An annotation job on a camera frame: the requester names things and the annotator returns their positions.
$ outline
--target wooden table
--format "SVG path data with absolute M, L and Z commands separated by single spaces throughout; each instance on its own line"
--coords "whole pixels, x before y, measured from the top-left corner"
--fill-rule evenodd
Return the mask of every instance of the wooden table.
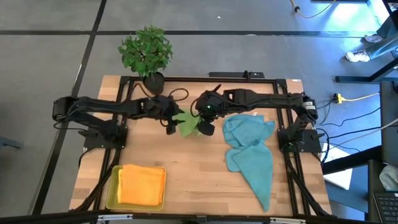
M 115 100 L 119 80 L 120 76 L 104 76 L 98 98 Z M 205 90 L 214 89 L 217 84 L 166 82 L 163 94 L 168 95 L 176 88 L 186 88 L 189 91 L 189 97 L 179 101 L 178 105 L 182 109 L 188 109 L 194 99 Z M 303 92 L 300 80 L 287 80 L 287 84 L 289 92 Z M 223 90 L 232 88 L 249 88 L 257 93 L 273 93 L 272 85 L 264 83 L 222 83 L 218 91 L 222 93 Z M 183 98 L 185 94 L 183 91 L 176 91 L 173 96 L 175 99 L 179 99 Z M 145 95 L 140 88 L 136 88 L 132 99 L 141 97 L 145 97 Z M 276 121 L 276 127 L 278 127 L 275 109 L 256 109 L 247 114 L 256 113 L 264 115 L 266 121 Z M 283 114 L 286 122 L 285 110 L 283 110 Z M 110 114 L 97 114 L 97 116 L 101 119 L 111 119 Z M 211 137 L 201 135 L 189 136 L 184 139 L 179 133 L 166 135 L 166 130 L 159 121 L 153 119 L 129 120 L 127 122 L 129 126 L 127 144 L 122 150 L 120 164 L 166 168 L 164 208 L 156 213 L 291 216 L 292 209 L 284 158 L 279 151 L 276 128 L 274 134 L 266 140 L 266 146 L 272 152 L 274 171 L 271 205 L 265 212 L 242 174 L 229 172 L 226 167 L 225 153 L 231 147 L 224 141 L 222 124 L 223 119 L 221 118 L 214 122 L 216 129 Z M 104 149 L 94 149 L 83 157 L 70 208 L 79 206 L 97 184 L 103 155 Z M 307 188 L 322 208 L 331 213 L 320 162 L 310 153 L 301 153 L 300 155 Z M 303 213 L 301 195 L 297 186 L 295 192 L 298 209 L 300 213 Z M 107 193 L 108 186 L 105 185 L 100 208 L 104 208 Z

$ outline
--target light blue cloth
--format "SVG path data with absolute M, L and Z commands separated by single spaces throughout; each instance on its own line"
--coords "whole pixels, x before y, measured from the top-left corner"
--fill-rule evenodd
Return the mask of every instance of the light blue cloth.
M 275 122 L 264 122 L 263 116 L 240 114 L 224 122 L 225 141 L 233 147 L 226 155 L 231 172 L 242 175 L 253 189 L 265 211 L 268 211 L 272 185 L 272 154 L 265 146 Z

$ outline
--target yellow cloth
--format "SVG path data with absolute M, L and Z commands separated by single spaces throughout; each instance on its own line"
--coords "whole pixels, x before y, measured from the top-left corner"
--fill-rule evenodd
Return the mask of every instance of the yellow cloth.
M 159 205 L 163 201 L 165 170 L 124 165 L 119 170 L 118 203 Z

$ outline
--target person's foot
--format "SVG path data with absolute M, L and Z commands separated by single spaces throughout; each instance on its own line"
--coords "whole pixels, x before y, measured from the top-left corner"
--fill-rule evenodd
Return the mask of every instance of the person's foot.
M 371 59 L 365 50 L 360 50 L 357 52 L 347 52 L 346 58 L 350 62 L 368 62 Z
M 365 40 L 368 41 L 369 43 L 377 43 L 380 42 L 383 38 L 377 34 L 373 35 L 365 35 Z

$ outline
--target green plant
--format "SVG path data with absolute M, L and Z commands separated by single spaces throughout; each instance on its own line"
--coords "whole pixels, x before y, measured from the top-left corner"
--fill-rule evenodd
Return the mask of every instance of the green plant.
M 164 37 L 164 30 L 150 25 L 145 26 L 144 30 L 137 30 L 136 34 L 134 40 L 129 35 L 118 47 L 124 67 L 131 67 L 142 78 L 160 68 L 164 70 L 173 57 L 172 45 Z

